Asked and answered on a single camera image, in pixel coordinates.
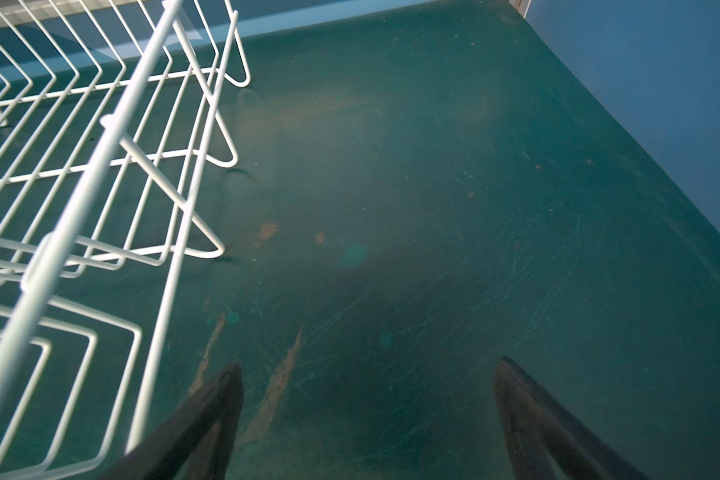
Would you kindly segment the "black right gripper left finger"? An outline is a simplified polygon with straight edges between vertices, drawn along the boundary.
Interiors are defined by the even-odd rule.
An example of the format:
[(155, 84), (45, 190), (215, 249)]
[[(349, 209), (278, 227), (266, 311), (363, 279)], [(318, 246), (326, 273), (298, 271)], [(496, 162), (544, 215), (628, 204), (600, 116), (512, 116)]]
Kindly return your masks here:
[(102, 479), (224, 479), (244, 401), (242, 371), (230, 363), (187, 399)]

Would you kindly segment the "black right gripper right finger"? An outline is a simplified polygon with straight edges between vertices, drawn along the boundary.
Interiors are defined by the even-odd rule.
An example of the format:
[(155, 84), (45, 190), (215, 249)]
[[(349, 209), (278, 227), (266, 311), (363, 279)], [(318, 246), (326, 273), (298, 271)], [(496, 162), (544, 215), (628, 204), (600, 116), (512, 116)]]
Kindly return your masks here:
[(508, 357), (494, 372), (502, 431), (517, 479), (644, 479), (646, 475), (604, 443)]

